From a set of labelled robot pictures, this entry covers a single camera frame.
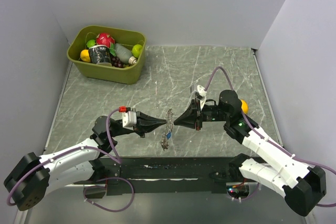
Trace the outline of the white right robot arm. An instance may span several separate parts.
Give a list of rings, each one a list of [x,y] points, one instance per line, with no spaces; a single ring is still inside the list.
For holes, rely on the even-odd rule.
[[[186,111],[174,125],[200,130],[204,122],[224,122],[224,131],[242,146],[264,160],[258,163],[246,155],[238,155],[229,169],[235,181],[254,180],[281,195],[297,214],[307,216],[326,195],[325,171],[299,161],[279,144],[242,110],[242,101],[233,90],[224,90],[213,105],[208,105],[206,92],[195,93]]]

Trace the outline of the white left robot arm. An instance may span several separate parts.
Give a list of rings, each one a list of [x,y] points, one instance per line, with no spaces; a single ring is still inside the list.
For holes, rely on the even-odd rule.
[[[122,162],[114,137],[135,133],[144,138],[165,124],[166,119],[132,110],[124,112],[119,120],[110,115],[100,116],[92,128],[93,134],[84,141],[47,155],[37,156],[33,152],[24,155],[4,180],[8,191],[6,203],[25,211],[66,185],[85,180],[98,183],[104,176],[101,157],[106,156],[115,164]]]

